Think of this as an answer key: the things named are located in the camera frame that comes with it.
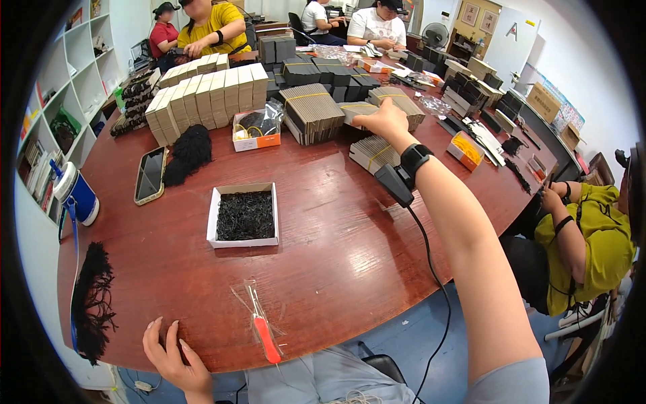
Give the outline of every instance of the woman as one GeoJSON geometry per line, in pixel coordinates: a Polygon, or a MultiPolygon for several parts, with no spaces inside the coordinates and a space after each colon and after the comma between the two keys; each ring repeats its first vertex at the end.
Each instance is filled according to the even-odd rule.
{"type": "Polygon", "coordinates": [[[171,24],[171,20],[179,9],[166,1],[152,11],[156,22],[150,36],[151,52],[162,73],[175,66],[173,56],[168,51],[177,46],[177,36],[180,33],[171,24]]]}
{"type": "Polygon", "coordinates": [[[178,46],[191,59],[251,51],[244,18],[231,3],[212,6],[211,0],[180,0],[180,4],[191,20],[182,28],[178,46]]]}
{"type": "Polygon", "coordinates": [[[329,30],[338,27],[339,22],[345,21],[346,18],[338,17],[328,20],[328,15],[323,7],[324,4],[328,3],[329,0],[307,0],[300,22],[303,24],[304,33],[314,39],[316,43],[342,47],[347,45],[348,42],[330,34],[329,30]]]}
{"type": "Polygon", "coordinates": [[[371,43],[386,50],[406,49],[406,27],[397,16],[407,13],[402,0],[380,0],[372,7],[356,11],[348,27],[348,44],[371,43]]]}
{"type": "MultiPolygon", "coordinates": [[[[399,154],[419,145],[408,132],[406,113],[390,98],[375,114],[356,116],[352,126],[364,126],[382,136],[399,154]]],[[[432,155],[420,161],[414,178],[442,240],[464,314],[469,348],[469,391],[464,402],[547,403],[545,360],[484,209],[466,185],[432,155]]],[[[212,403],[213,379],[198,353],[177,339],[178,322],[168,329],[166,350],[159,344],[161,325],[159,318],[144,331],[146,356],[162,377],[184,391],[188,404],[212,403]],[[190,366],[182,363],[178,342],[190,366]]],[[[409,404],[415,397],[405,384],[337,346],[281,362],[280,373],[269,366],[246,370],[245,376],[251,404],[345,401],[353,389],[379,397],[372,403],[409,404]]]]}
{"type": "Polygon", "coordinates": [[[527,238],[500,238],[521,295],[538,312],[561,314],[615,289],[628,272],[636,252],[631,179],[627,168],[621,192],[614,186],[555,182],[543,192],[546,215],[523,232],[527,238]]]}

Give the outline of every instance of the letter a sign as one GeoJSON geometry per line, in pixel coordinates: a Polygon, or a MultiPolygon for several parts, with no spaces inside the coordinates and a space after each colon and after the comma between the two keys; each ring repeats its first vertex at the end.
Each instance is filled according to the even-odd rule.
{"type": "Polygon", "coordinates": [[[514,25],[512,25],[512,28],[509,29],[505,37],[508,37],[509,34],[514,35],[514,41],[518,42],[518,23],[514,23],[514,25]]]}

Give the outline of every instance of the framed picture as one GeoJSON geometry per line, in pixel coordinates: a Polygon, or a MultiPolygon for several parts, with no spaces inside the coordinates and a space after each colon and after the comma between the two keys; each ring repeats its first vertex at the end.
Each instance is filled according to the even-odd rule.
{"type": "Polygon", "coordinates": [[[475,20],[478,18],[480,7],[474,6],[471,3],[464,4],[464,12],[462,13],[462,22],[475,27],[475,20]]]}
{"type": "Polygon", "coordinates": [[[493,11],[485,10],[483,20],[480,22],[480,31],[485,31],[487,34],[493,35],[497,22],[498,14],[493,11]]]}

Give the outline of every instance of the white t-shirt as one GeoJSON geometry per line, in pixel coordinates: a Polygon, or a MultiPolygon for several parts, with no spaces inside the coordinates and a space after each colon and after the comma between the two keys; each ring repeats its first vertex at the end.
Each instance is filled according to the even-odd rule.
{"type": "MultiPolygon", "coordinates": [[[[320,5],[318,1],[310,1],[305,10],[303,10],[303,15],[300,16],[300,22],[303,24],[303,30],[305,34],[317,27],[317,20],[324,19],[328,22],[328,14],[325,12],[325,7],[320,5]]],[[[311,35],[323,35],[327,34],[329,31],[321,31],[317,29],[311,35]]]]}
{"type": "Polygon", "coordinates": [[[398,45],[406,46],[406,27],[400,18],[384,21],[377,14],[376,7],[362,8],[352,14],[348,36],[361,39],[392,39],[398,45]]]}

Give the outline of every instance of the red shirt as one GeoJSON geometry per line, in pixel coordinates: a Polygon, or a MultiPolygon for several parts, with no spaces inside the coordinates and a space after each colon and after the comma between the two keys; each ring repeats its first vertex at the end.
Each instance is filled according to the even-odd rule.
{"type": "Polygon", "coordinates": [[[177,39],[179,32],[171,23],[155,23],[155,26],[151,32],[151,52],[154,58],[160,58],[164,53],[159,49],[157,45],[164,41],[173,42],[177,39]]]}

